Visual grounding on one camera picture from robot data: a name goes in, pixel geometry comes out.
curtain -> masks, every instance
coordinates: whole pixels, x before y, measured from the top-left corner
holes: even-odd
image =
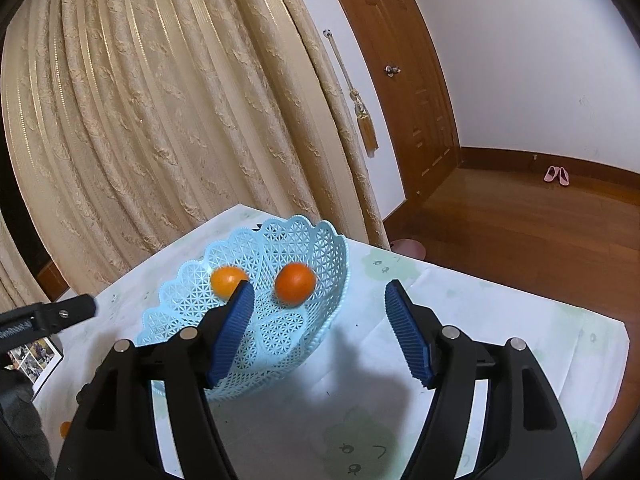
[[[302,0],[25,0],[0,92],[20,192],[78,293],[237,203],[388,248]]]
[[[0,215],[0,313],[38,301],[49,303]]]

curtain tassel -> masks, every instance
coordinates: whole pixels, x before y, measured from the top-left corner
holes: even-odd
[[[372,157],[373,153],[378,149],[378,140],[376,139],[376,129],[373,126],[371,115],[369,115],[369,111],[367,110],[362,97],[360,97],[360,93],[353,87],[353,84],[351,84],[351,79],[349,78],[347,69],[342,62],[342,57],[340,56],[340,52],[338,52],[338,47],[335,44],[334,35],[329,29],[323,31],[323,34],[325,38],[329,40],[331,48],[334,50],[335,57],[340,64],[340,68],[342,69],[342,73],[344,74],[344,78],[347,81],[347,86],[349,87],[349,96],[353,100],[356,119],[358,121],[358,129],[360,130],[360,136],[362,137],[362,142],[364,143],[364,148],[367,152],[367,155],[369,157]]]

table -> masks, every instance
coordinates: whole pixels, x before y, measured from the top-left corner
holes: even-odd
[[[62,448],[59,427],[72,419],[76,393],[114,341],[140,332],[142,311],[158,305],[160,285],[184,261],[201,258],[207,244],[269,217],[243,205],[221,213],[105,289],[96,298],[97,317],[60,334],[65,357],[34,402],[54,460]],[[241,480],[400,478],[433,394],[411,377],[385,317],[383,290],[395,278],[415,303],[474,339],[525,339],[559,396],[585,462],[622,382],[629,344],[623,323],[352,240],[348,245],[347,297],[316,352],[272,387],[211,405]],[[483,394],[486,384],[478,383],[460,474],[472,469],[478,450]],[[179,475],[166,403],[157,395],[154,411],[165,469]]]

orange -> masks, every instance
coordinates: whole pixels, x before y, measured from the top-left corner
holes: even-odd
[[[211,273],[210,283],[213,293],[223,301],[231,298],[236,286],[242,280],[249,281],[249,276],[239,267],[219,267]]]
[[[278,299],[288,306],[299,306],[316,288],[316,275],[308,265],[294,262],[282,267],[274,289]]]
[[[69,428],[71,427],[71,422],[63,422],[60,424],[60,436],[62,438],[66,438],[69,433]]]

pink slipper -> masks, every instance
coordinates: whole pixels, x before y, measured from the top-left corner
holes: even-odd
[[[558,179],[560,180],[560,184],[562,186],[569,185],[569,174],[566,172],[565,168],[560,168],[560,176],[558,177]]]
[[[560,168],[557,166],[549,166],[549,169],[546,170],[545,182],[551,182],[556,176],[558,176],[558,173],[560,173]]]

